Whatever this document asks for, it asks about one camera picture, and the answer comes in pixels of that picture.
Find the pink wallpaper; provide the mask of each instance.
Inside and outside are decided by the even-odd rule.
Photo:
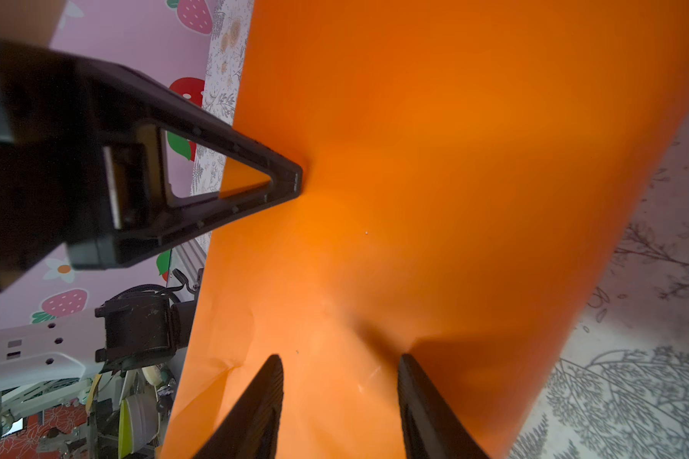
[[[128,65],[169,87],[180,78],[204,79],[210,31],[209,5],[203,0],[73,0],[51,48]],[[178,87],[183,93],[179,83],[172,89]],[[201,103],[196,95],[186,98]],[[177,146],[170,150],[169,180],[176,195],[188,196],[194,163],[182,154]],[[123,270],[77,272],[68,265],[65,246],[57,247],[0,294],[0,328],[96,308],[132,286],[165,285],[163,264],[163,258],[154,258]]]

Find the orange paper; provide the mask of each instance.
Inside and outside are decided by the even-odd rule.
[[[164,457],[277,353],[277,457],[400,459],[404,352],[505,457],[688,107],[689,0],[256,0],[234,127],[303,195],[214,232]]]

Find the floral patterned tablecloth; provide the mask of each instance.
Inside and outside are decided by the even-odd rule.
[[[203,107],[230,124],[252,11],[219,0],[213,13]],[[218,190],[224,166],[200,146],[192,194]],[[510,457],[689,459],[689,117]]]

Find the pink strawberry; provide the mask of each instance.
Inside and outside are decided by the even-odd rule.
[[[63,291],[43,300],[41,308],[52,316],[68,316],[84,309],[88,296],[87,290],[83,289]]]
[[[166,0],[169,8],[176,9],[178,20],[194,32],[211,34],[211,15],[204,0]]]

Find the orange folder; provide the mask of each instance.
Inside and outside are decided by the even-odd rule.
[[[505,457],[688,108],[689,0],[256,0],[234,127],[303,194],[214,232],[164,457],[272,353],[277,457],[405,457],[404,352]]]

